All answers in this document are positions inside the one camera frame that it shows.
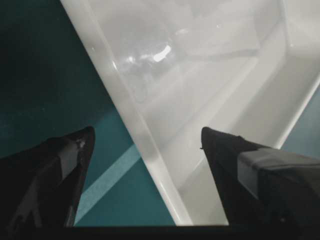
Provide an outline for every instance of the teal carpet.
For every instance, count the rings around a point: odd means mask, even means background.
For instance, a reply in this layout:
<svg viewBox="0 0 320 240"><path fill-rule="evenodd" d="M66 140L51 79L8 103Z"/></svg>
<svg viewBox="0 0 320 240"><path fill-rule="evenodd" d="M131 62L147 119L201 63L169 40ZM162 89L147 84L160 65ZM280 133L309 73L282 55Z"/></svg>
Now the teal carpet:
<svg viewBox="0 0 320 240"><path fill-rule="evenodd" d="M93 126L87 190L133 141L61 3L1 1L0 46L0 158ZM140 157L96 200L77 226L174 225Z"/></svg>

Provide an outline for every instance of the white acrylic surface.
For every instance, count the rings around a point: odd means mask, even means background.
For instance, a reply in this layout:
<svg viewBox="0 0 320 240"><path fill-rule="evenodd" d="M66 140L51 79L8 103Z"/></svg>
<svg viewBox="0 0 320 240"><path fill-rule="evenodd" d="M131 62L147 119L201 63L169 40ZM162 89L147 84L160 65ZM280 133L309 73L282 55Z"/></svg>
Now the white acrylic surface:
<svg viewBox="0 0 320 240"><path fill-rule="evenodd" d="M281 147L319 85L320 2L61 2L175 223L225 224L201 129Z"/></svg>

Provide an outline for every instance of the teal floor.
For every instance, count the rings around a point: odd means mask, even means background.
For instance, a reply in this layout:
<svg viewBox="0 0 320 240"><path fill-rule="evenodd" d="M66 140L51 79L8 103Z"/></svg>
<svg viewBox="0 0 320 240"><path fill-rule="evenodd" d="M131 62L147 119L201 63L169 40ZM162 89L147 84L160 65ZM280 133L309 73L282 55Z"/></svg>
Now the teal floor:
<svg viewBox="0 0 320 240"><path fill-rule="evenodd" d="M133 142L60 2L1 1L0 46L0 158L93 126L88 190ZM283 149L320 158L319 117L318 90ZM138 159L77 226L173 224Z"/></svg>

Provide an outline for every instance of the gray tape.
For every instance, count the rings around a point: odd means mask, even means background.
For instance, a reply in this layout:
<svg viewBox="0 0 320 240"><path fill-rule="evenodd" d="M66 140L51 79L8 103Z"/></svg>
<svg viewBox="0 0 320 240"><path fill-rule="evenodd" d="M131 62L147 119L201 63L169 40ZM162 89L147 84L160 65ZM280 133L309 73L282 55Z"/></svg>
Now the gray tape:
<svg viewBox="0 0 320 240"><path fill-rule="evenodd" d="M293 167L320 167L320 160L273 148L247 151L237 158L238 181L258 199L258 177L261 169L279 170Z"/></svg>

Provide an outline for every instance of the light stripe on floor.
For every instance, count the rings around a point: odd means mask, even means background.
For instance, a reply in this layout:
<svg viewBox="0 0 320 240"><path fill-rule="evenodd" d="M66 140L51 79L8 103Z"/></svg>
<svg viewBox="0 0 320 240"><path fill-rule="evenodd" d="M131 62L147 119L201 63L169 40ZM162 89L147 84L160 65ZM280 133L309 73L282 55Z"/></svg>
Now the light stripe on floor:
<svg viewBox="0 0 320 240"><path fill-rule="evenodd" d="M74 224L126 174L141 158L136 145L128 148L84 193L82 193Z"/></svg>

